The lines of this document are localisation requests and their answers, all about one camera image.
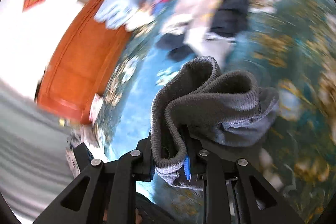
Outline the white floral bedding pile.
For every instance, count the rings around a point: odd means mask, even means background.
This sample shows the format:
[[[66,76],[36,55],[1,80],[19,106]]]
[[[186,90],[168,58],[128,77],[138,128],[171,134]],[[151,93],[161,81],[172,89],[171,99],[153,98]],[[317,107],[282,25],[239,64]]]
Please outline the white floral bedding pile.
[[[81,161],[88,159],[100,159],[107,162],[103,146],[98,142],[90,124],[81,124],[71,128],[67,138],[66,159],[73,177],[77,177],[84,167],[80,167]]]

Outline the blue floral bed blanket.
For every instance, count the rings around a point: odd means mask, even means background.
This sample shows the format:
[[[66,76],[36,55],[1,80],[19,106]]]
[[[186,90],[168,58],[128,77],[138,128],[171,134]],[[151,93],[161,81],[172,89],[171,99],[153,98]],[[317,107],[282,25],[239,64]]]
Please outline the blue floral bed blanket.
[[[314,223],[335,194],[335,1],[249,1],[248,30],[236,37],[224,70],[249,71],[260,86],[277,88],[278,116],[254,146],[219,151],[227,160],[246,158]],[[109,80],[94,125],[109,160],[149,135],[152,100],[183,66],[155,46],[174,5],[133,35]]]

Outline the pink fleece garment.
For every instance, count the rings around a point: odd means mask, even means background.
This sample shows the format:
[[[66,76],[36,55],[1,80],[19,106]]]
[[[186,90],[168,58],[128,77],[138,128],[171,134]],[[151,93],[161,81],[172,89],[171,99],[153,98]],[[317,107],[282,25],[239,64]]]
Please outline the pink fleece garment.
[[[173,16],[189,24],[190,28],[209,29],[222,0],[177,0]]]

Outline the navy and white garment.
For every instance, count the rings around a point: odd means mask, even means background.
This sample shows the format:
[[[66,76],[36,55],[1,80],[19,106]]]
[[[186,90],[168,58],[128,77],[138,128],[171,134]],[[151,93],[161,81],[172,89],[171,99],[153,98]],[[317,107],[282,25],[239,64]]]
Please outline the navy and white garment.
[[[247,30],[248,0],[177,0],[174,13],[161,27],[155,46],[175,62],[190,54],[211,56],[222,66],[237,34]]]

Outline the pink striped pillow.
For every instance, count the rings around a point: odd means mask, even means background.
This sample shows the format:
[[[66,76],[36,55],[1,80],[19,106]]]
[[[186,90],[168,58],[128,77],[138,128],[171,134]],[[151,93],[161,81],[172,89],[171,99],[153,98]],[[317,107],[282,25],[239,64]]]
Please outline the pink striped pillow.
[[[103,106],[103,103],[104,98],[98,94],[95,94],[89,112],[89,120],[91,121],[92,124],[95,123],[97,116]]]

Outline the grey fleece sweatshirt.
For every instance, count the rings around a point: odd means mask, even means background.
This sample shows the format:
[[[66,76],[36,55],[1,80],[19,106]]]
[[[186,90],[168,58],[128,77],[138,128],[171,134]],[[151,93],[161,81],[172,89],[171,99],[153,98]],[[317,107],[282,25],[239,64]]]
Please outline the grey fleece sweatshirt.
[[[185,63],[154,97],[151,150],[158,175],[169,185],[200,190],[186,177],[187,145],[182,130],[218,149],[258,143],[274,123],[279,94],[262,88],[247,71],[221,73],[216,60],[201,56]]]

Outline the orange wooden headboard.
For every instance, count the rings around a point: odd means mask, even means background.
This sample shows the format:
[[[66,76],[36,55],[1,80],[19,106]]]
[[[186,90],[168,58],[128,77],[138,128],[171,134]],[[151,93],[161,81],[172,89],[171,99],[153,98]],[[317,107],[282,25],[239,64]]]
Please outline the orange wooden headboard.
[[[37,104],[59,117],[89,124],[93,98],[102,95],[130,38],[94,20],[104,0],[89,0],[60,40],[42,78]]]

